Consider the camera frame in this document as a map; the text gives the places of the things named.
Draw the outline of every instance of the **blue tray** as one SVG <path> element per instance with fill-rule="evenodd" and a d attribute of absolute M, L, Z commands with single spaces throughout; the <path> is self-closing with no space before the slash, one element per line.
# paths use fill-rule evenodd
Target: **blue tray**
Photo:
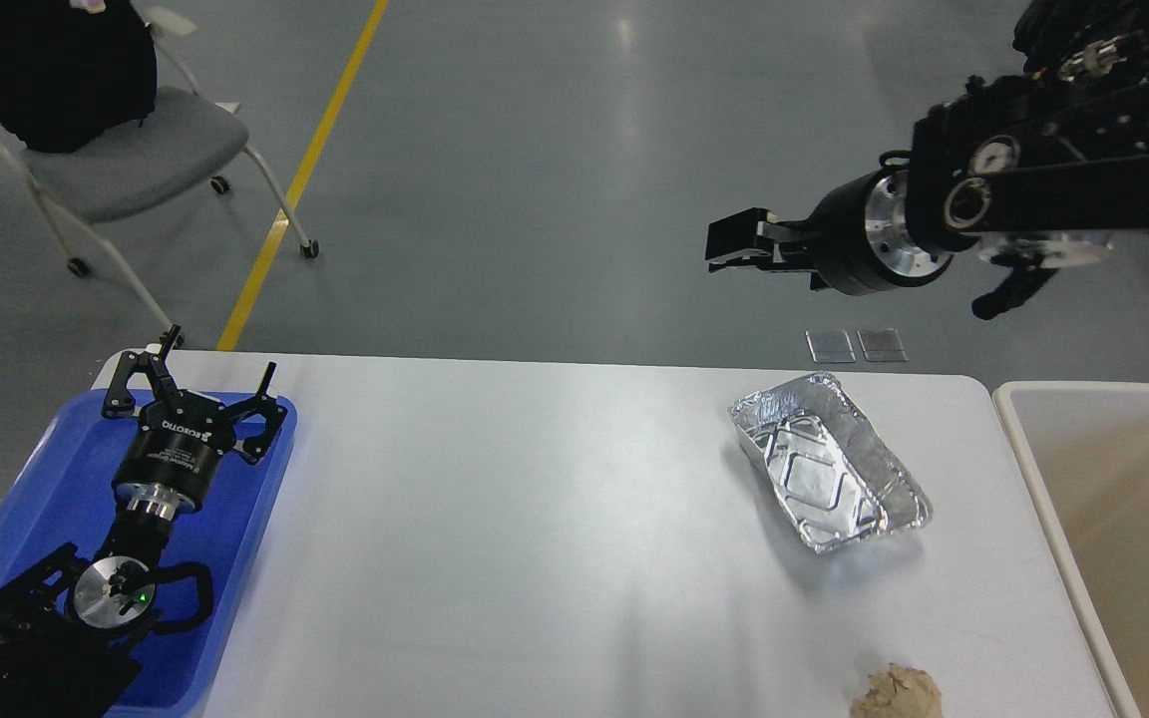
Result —
<path fill-rule="evenodd" d="M 132 394 L 138 404 L 152 399 L 146 391 Z M 246 396 L 209 395 L 225 404 Z M 105 540 L 116 509 L 109 481 L 137 423 L 102 419 L 103 399 L 103 391 L 90 391 L 61 408 L 3 499 L 0 586 L 65 541 L 76 542 L 78 555 L 91 558 Z M 145 669 L 110 709 L 110 717 L 183 717 L 206 695 L 291 460 L 298 414 L 291 401 L 279 403 L 287 406 L 287 415 L 268 457 L 255 466 L 238 456 L 221 461 L 203 509 L 177 518 L 162 555 L 163 566 L 201 561 L 210 569 L 215 613 L 196 631 L 151 635 L 137 646 L 132 658 Z M 259 431 L 256 422 L 244 423 L 238 435 Z M 183 581 L 161 587 L 156 605 L 170 619 L 191 615 L 195 603 L 193 582 Z"/>

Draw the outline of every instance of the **chair seat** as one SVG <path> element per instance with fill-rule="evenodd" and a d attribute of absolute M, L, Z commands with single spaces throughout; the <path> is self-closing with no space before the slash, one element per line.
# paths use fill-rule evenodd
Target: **chair seat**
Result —
<path fill-rule="evenodd" d="M 106 129 L 76 152 L 20 152 L 38 185 L 88 223 L 154 208 L 210 178 L 246 147 L 241 119 L 178 87 L 154 114 Z"/>

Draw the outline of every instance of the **gray chair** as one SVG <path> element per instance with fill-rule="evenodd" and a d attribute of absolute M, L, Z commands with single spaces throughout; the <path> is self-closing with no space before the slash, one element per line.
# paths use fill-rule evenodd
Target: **gray chair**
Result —
<path fill-rule="evenodd" d="M 122 252 L 93 224 L 155 208 L 208 179 L 211 187 L 223 194 L 229 191 L 229 183 L 217 172 L 238 154 L 244 154 L 260 168 L 269 190 L 282 204 L 284 217 L 299 237 L 300 253 L 306 258 L 316 257 L 318 242 L 306 236 L 273 171 L 247 141 L 246 125 L 232 114 L 237 106 L 205 100 L 191 70 L 162 44 L 164 32 L 183 37 L 196 29 L 193 23 L 163 8 L 151 8 L 142 15 L 154 33 L 156 49 L 179 69 L 191 91 L 159 87 L 154 114 L 145 122 L 106 129 L 95 140 L 70 154 L 17 150 L 0 141 L 0 155 L 20 173 L 38 214 L 64 254 L 69 271 L 87 276 L 91 268 L 70 249 L 60 232 L 56 215 L 77 224 L 109 254 L 155 318 L 168 329 L 172 324 L 168 314 Z"/>

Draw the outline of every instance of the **yellow floor line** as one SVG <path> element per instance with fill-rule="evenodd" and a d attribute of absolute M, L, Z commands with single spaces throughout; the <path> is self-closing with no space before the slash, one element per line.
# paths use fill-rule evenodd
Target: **yellow floor line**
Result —
<path fill-rule="evenodd" d="M 337 90 L 331 95 L 331 102 L 327 103 L 327 108 L 322 113 L 322 119 L 318 123 L 318 129 L 314 132 L 314 139 L 309 141 L 309 148 L 304 152 L 304 159 L 300 160 L 300 169 L 295 171 L 295 178 L 291 182 L 291 190 L 286 192 L 286 200 L 291 202 L 292 209 L 300 204 L 300 196 L 304 194 L 304 187 L 309 184 L 309 178 L 314 176 L 314 168 L 318 164 L 318 157 L 322 155 L 323 147 L 327 145 L 327 138 L 331 137 L 334 122 L 339 117 L 339 109 L 344 107 L 344 101 L 348 96 L 348 90 L 350 90 L 352 83 L 357 77 L 357 68 L 361 67 L 361 60 L 367 55 L 370 40 L 375 37 L 375 29 L 379 26 L 379 20 L 384 17 L 384 8 L 387 8 L 387 6 L 388 0 L 375 0 L 375 8 L 370 10 L 370 18 L 367 18 L 367 26 L 361 31 L 357 45 L 354 46 L 352 55 L 348 56 L 348 63 L 344 67 L 342 76 L 339 76 Z M 215 346 L 217 350 L 232 352 L 238 346 L 238 340 L 242 337 L 242 330 L 246 330 L 246 319 L 250 318 L 255 300 L 260 298 L 264 280 L 269 277 L 269 269 L 273 265 L 273 258 L 277 257 L 277 249 L 283 244 L 286 229 L 286 214 L 278 210 L 277 217 L 273 219 L 273 226 L 269 227 L 269 236 L 264 238 L 264 246 L 261 247 L 260 255 L 255 258 L 250 275 L 246 277 L 246 285 L 242 286 L 241 294 L 238 294 L 238 301 L 233 304 L 232 312 L 229 314 L 229 323 L 224 324 L 224 332 L 219 335 L 219 343 Z"/>

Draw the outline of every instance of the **chair leg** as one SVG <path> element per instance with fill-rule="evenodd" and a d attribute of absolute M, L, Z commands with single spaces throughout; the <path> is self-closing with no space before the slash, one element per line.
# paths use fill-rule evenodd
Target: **chair leg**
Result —
<path fill-rule="evenodd" d="M 41 200 L 41 193 L 38 192 L 37 187 L 28 183 L 26 190 L 29 191 L 29 199 L 33 200 L 33 206 L 38 209 L 38 215 L 41 216 L 41 223 L 47 224 L 47 231 L 51 231 L 51 239 L 56 241 L 56 246 L 60 248 L 60 253 L 64 255 L 64 260 L 67 262 L 77 260 L 77 255 L 69 248 L 69 242 L 64 241 L 63 233 L 60 233 L 60 227 L 56 226 L 56 218 L 51 216 L 47 204 Z"/>
<path fill-rule="evenodd" d="M 255 162 L 255 167 L 260 168 L 260 172 L 264 176 L 264 182 L 269 183 L 269 190 L 273 191 L 278 204 L 283 206 L 283 213 L 286 215 L 287 222 L 291 222 L 291 227 L 300 237 L 300 253 L 310 260 L 316 257 L 318 255 L 318 242 L 310 240 L 309 236 L 304 233 L 304 227 L 301 226 L 300 218 L 295 216 L 295 209 L 291 208 L 291 201 L 286 199 L 286 193 L 278 185 L 277 178 L 273 177 L 273 170 L 269 168 L 269 163 L 250 145 L 244 147 L 242 152 Z"/>
<path fill-rule="evenodd" d="M 132 288 L 136 291 L 136 294 L 140 295 L 140 301 L 145 301 L 145 304 L 149 308 L 149 312 L 154 312 L 154 316 L 160 323 L 162 323 L 162 326 L 170 330 L 175 322 L 172 322 L 171 318 L 168 317 L 168 314 L 163 311 L 162 306 L 160 306 L 159 301 L 154 299 L 154 295 L 149 294 L 149 289 L 145 286 L 145 283 L 140 280 L 140 275 L 137 275 L 136 269 L 132 269 L 132 265 L 126 263 L 126 258 L 123 257 L 122 252 L 117 250 L 114 242 L 105 239 L 105 237 L 101 236 L 99 231 L 95 231 L 95 227 L 91 226 L 90 223 L 83 222 L 80 217 L 70 213 L 68 208 L 64 208 L 64 204 L 60 204 L 59 201 L 52 200 L 46 195 L 41 198 L 48 200 L 56 213 L 60 213 L 60 215 L 69 219 L 70 223 L 76 223 L 78 227 L 87 234 L 87 237 L 95 240 L 95 244 L 100 245 L 105 249 L 109 257 L 114 260 L 114 263 L 117 264 L 117 268 L 122 269 L 123 276 L 126 277 L 126 281 L 132 284 Z"/>

